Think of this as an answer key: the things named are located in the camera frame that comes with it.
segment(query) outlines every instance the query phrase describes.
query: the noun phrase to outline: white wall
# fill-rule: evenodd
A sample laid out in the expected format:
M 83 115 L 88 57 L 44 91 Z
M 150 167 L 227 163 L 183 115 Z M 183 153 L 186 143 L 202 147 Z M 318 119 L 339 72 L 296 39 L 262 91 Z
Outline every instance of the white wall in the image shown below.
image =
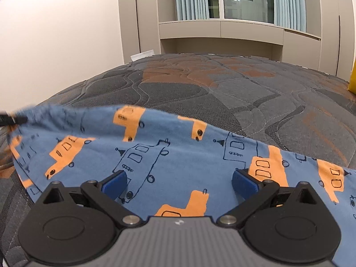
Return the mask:
M 354 52 L 354 62 L 356 58 L 356 0 L 352 0 L 352 5 L 354 7 L 354 19 L 355 19 L 355 52 Z
M 122 64 L 118 0 L 0 0 L 0 111 Z
M 320 4 L 322 44 L 319 70 L 349 80 L 355 52 L 352 0 L 320 0 Z

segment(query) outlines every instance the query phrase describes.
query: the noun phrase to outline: gray quilted mattress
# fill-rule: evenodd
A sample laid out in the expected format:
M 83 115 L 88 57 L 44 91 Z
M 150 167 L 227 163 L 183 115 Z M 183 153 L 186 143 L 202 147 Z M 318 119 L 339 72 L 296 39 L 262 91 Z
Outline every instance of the gray quilted mattress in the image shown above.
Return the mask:
M 44 103 L 159 109 L 355 169 L 356 96 L 347 87 L 335 76 L 265 58 L 167 54 L 111 69 Z M 0 173 L 0 262 L 26 262 L 16 232 L 32 204 L 15 173 Z

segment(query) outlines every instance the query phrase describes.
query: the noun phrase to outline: bed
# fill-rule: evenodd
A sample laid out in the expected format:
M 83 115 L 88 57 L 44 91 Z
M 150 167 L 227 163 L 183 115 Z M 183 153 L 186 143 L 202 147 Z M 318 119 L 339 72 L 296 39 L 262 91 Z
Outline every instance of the bed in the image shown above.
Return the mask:
M 108 70 L 43 103 L 158 109 L 355 169 L 356 96 L 347 88 L 335 76 L 261 57 L 165 54 Z M 27 262 L 16 234 L 32 205 L 16 172 L 0 172 L 0 266 L 3 258 L 11 267 Z

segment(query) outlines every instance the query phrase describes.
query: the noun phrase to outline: yellow object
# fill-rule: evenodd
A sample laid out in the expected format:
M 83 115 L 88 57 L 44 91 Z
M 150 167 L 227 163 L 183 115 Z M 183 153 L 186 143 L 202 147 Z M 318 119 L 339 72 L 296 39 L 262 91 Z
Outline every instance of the yellow object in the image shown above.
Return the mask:
M 141 116 L 145 108 L 139 106 L 125 105 L 118 109 L 113 116 L 113 123 L 126 127 L 123 142 L 131 142 L 135 139 L 137 129 L 142 125 Z
M 49 153 L 56 160 L 56 163 L 49 167 L 44 174 L 49 180 L 55 174 L 58 174 L 65 166 L 74 166 L 73 159 L 81 151 L 85 144 L 95 141 L 94 137 L 81 138 L 75 136 L 66 136 Z
M 16 147 L 18 147 L 20 145 L 21 141 L 22 141 L 22 136 L 15 136 L 14 138 L 12 138 L 11 143 L 9 145 L 10 150 L 11 150 L 12 154 L 14 155 L 15 159 L 20 158 L 20 154 L 16 150 Z
M 197 141 L 202 140 L 202 136 L 205 132 L 206 126 L 208 125 L 206 122 L 197 120 L 194 118 L 180 116 L 180 115 L 178 115 L 178 119 L 193 121 L 194 123 L 193 123 L 193 129 L 192 129 L 192 139 L 197 140 Z
M 343 192 L 344 191 L 344 176 L 345 172 L 342 167 L 339 167 L 335 164 L 328 163 L 324 160 L 317 160 L 319 176 L 325 191 L 329 195 L 329 198 L 336 204 L 339 202 L 338 198 L 335 195 L 335 191 Z
M 270 179 L 279 183 L 280 186 L 288 186 L 281 150 L 275 146 L 268 146 L 268 149 L 269 158 L 252 158 L 249 175 L 261 182 Z
M 350 84 L 348 85 L 348 90 L 356 94 L 356 59 L 354 64 L 354 69 L 352 70 L 350 77 Z
M 186 208 L 175 208 L 164 204 L 155 216 L 160 217 L 202 217 L 206 211 L 206 203 L 209 194 L 200 191 L 192 191 Z

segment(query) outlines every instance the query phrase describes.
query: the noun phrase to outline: blue fabric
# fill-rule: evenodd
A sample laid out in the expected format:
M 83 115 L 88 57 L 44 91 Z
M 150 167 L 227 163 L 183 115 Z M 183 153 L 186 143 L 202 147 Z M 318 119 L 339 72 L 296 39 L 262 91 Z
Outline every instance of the blue fabric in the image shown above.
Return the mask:
M 217 219 L 243 201 L 231 180 L 236 169 L 249 168 L 255 178 L 282 186 L 310 182 L 342 231 L 334 262 L 354 267 L 355 170 L 153 109 L 41 105 L 20 114 L 28 123 L 9 133 L 8 142 L 34 201 L 53 180 L 79 186 L 124 170 L 128 186 L 117 202 L 143 219 L 179 214 Z

